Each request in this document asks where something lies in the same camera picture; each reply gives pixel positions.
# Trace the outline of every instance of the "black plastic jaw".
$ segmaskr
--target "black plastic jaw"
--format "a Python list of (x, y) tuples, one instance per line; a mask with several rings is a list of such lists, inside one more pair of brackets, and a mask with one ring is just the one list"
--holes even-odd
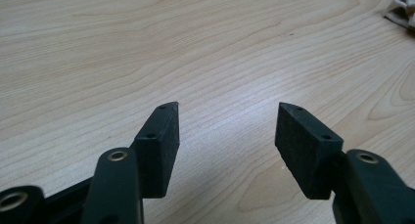
[(178, 103), (158, 106), (130, 146), (137, 155), (143, 198), (165, 197), (179, 145)]
[(330, 197), (330, 167), (343, 139), (307, 110), (280, 103), (275, 146), (306, 197)]

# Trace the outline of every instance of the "light wood surface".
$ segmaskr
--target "light wood surface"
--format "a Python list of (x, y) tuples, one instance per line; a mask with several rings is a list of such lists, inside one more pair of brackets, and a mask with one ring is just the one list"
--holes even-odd
[(0, 0), (0, 190), (46, 196), (180, 103), (147, 223), (334, 223), (273, 146), (300, 105), (415, 187), (415, 35), (391, 0)]

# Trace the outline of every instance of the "screw hole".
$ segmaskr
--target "screw hole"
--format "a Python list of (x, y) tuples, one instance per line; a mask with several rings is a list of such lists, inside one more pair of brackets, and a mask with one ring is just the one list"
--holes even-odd
[(332, 137), (330, 137), (330, 135), (327, 135), (327, 134), (321, 135), (321, 137), (324, 138), (324, 139), (326, 139), (326, 140), (332, 139)]
[(27, 200), (27, 193), (15, 192), (0, 199), (0, 212), (11, 210)]
[(147, 138), (156, 138), (156, 134), (147, 134), (146, 137)]
[(376, 159), (375, 157), (372, 157), (365, 153), (359, 153), (356, 156), (358, 159), (362, 160), (363, 162), (367, 162), (367, 163), (378, 163), (379, 162), (379, 160)]
[(117, 215), (110, 214), (110, 215), (103, 217), (100, 221), (100, 224), (116, 224), (118, 223), (118, 221), (119, 221), (119, 218)]
[(117, 152), (113, 152), (108, 156), (108, 159), (110, 161), (119, 161), (124, 159), (125, 157), (127, 157), (128, 153), (126, 152), (122, 152), (122, 151), (117, 151)]

